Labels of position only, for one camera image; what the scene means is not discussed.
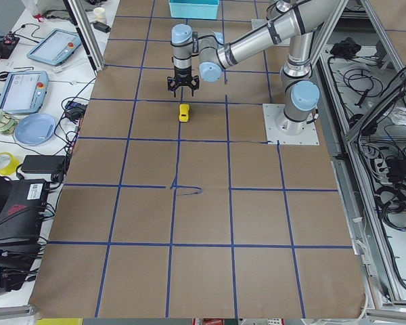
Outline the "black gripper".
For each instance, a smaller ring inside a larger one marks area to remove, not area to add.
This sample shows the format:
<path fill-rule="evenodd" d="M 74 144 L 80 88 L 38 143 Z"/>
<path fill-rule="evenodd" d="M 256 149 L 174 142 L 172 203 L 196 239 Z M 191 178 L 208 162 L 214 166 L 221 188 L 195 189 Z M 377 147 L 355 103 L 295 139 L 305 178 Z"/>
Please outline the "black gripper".
<path fill-rule="evenodd" d="M 191 75 L 191 67 L 178 68 L 174 67 L 174 77 L 167 77 L 167 89 L 176 97 L 176 90 L 180 87 L 189 87 L 191 89 L 191 96 L 194 97 L 196 90 L 200 88 L 199 76 Z"/>

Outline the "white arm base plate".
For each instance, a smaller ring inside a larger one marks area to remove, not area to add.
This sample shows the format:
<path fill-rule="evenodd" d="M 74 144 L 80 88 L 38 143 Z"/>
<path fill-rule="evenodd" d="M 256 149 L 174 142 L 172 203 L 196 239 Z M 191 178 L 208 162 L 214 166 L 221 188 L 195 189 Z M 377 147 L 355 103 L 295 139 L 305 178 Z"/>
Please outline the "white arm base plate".
<path fill-rule="evenodd" d="M 284 104 L 263 104 L 267 142 L 273 145 L 318 146 L 319 138 L 312 112 L 303 122 L 292 122 Z"/>

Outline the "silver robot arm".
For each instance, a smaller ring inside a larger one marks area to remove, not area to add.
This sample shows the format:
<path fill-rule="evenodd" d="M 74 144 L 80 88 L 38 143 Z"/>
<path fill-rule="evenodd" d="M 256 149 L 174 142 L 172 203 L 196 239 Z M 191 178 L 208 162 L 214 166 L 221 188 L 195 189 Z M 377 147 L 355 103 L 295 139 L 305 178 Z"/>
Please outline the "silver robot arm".
<path fill-rule="evenodd" d="M 168 77 L 167 89 L 195 91 L 201 80 L 215 82 L 224 70 L 289 40 L 288 58 L 281 68 L 286 104 L 275 124 L 286 135 L 299 135 L 320 96 L 310 80 L 313 33 L 335 5 L 334 1 L 273 1 L 263 25 L 229 43 L 222 43 L 218 32 L 198 33 L 187 24 L 176 24 L 171 31 L 174 75 Z"/>

